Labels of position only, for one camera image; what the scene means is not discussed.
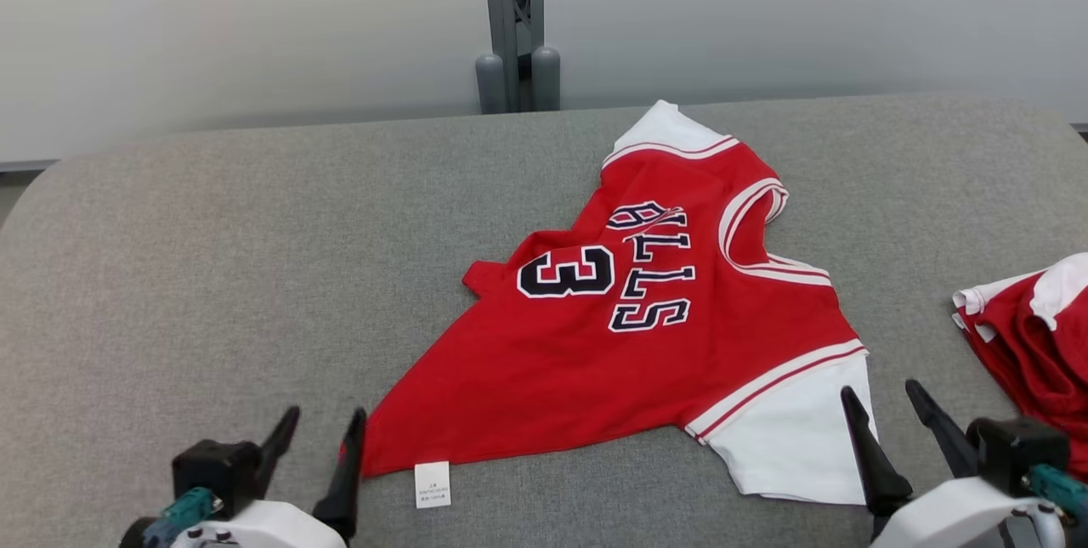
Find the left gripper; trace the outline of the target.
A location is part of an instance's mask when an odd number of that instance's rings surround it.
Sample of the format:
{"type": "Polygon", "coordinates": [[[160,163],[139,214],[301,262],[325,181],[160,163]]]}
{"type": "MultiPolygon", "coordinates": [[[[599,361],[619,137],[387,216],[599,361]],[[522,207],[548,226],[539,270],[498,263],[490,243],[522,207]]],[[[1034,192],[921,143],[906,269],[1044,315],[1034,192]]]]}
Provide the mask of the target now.
{"type": "MultiPolygon", "coordinates": [[[[265,496],[280,458],[294,439],[302,410],[288,406],[260,444],[255,496],[265,496]]],[[[339,443],[337,468],[312,516],[292,503],[256,500],[228,520],[207,520],[180,532],[174,547],[346,547],[356,536],[364,456],[364,408],[354,409],[339,443]]]]}

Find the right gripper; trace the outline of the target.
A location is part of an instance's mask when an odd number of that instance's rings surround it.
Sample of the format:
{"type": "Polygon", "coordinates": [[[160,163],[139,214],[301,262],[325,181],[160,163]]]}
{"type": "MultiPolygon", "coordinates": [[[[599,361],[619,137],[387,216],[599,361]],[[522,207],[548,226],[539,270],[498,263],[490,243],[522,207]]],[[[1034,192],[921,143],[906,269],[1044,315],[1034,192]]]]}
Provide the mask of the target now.
{"type": "Polygon", "coordinates": [[[977,449],[956,421],[917,379],[906,379],[918,421],[932,432],[953,477],[912,500],[913,487],[885,454],[870,429],[870,414],[850,386],[840,391],[865,506],[873,516],[873,547],[963,547],[1034,503],[1013,497],[978,475],[977,449]]]}

